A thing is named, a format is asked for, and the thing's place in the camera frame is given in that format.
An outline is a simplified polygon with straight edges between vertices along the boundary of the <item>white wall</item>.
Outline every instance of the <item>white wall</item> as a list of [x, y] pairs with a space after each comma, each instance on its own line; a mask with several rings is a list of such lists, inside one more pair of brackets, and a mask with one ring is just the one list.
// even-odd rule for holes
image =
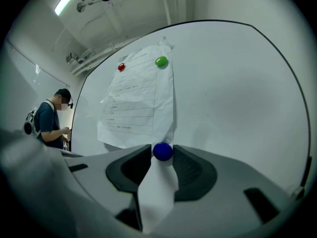
[[[78, 96], [74, 93], [82, 77], [71, 74], [73, 68], [67, 64], [66, 55], [74, 52], [80, 56], [85, 48], [67, 30], [55, 45], [63, 29], [64, 25], [44, 0], [30, 0], [14, 21], [7, 38], [40, 68], [69, 85], [76, 103]], [[71, 127], [73, 113], [73, 110], [63, 112], [61, 127]]]
[[291, 0], [195, 0], [195, 20], [223, 19], [248, 23], [282, 52], [303, 88], [311, 119], [313, 163], [306, 187], [316, 174], [317, 46], [305, 18]]

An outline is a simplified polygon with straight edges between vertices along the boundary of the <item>gray plastic surface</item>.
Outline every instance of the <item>gray plastic surface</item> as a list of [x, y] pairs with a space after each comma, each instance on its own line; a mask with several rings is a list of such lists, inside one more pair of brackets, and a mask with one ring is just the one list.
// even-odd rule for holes
[[183, 149], [210, 161], [217, 170], [214, 187], [200, 200], [176, 202], [174, 209], [152, 232], [165, 237], [229, 238], [245, 234], [262, 225], [243, 193], [259, 188], [279, 210], [291, 202], [278, 186], [249, 165], [191, 147]]
[[132, 194], [118, 191], [106, 177], [106, 168], [114, 160], [126, 156], [143, 146], [100, 155], [65, 159], [65, 161], [69, 167], [78, 164], [88, 165], [88, 168], [73, 172], [74, 177], [87, 194], [115, 216], [123, 209], [129, 208]]

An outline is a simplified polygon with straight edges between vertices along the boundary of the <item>man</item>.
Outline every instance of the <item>man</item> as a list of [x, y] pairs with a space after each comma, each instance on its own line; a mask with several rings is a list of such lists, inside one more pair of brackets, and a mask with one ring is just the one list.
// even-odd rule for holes
[[35, 115], [36, 131], [41, 130], [38, 139], [47, 146], [63, 149], [64, 142], [68, 139], [63, 134], [69, 134], [69, 127], [60, 129], [57, 110], [66, 110], [70, 102], [70, 92], [67, 89], [59, 89], [53, 97], [43, 102]]

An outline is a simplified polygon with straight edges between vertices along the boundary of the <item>man's hand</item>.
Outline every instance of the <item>man's hand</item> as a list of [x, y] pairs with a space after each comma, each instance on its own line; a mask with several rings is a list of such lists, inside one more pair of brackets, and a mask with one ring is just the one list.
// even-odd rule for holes
[[68, 141], [68, 138], [67, 138], [67, 137], [63, 136], [63, 140], [64, 140], [64, 142], [66, 142], [66, 144], [68, 144], [68, 143], [69, 143], [69, 141]]
[[65, 135], [67, 135], [71, 132], [71, 130], [69, 129], [69, 127], [64, 127], [63, 129], [61, 129], [61, 132]]

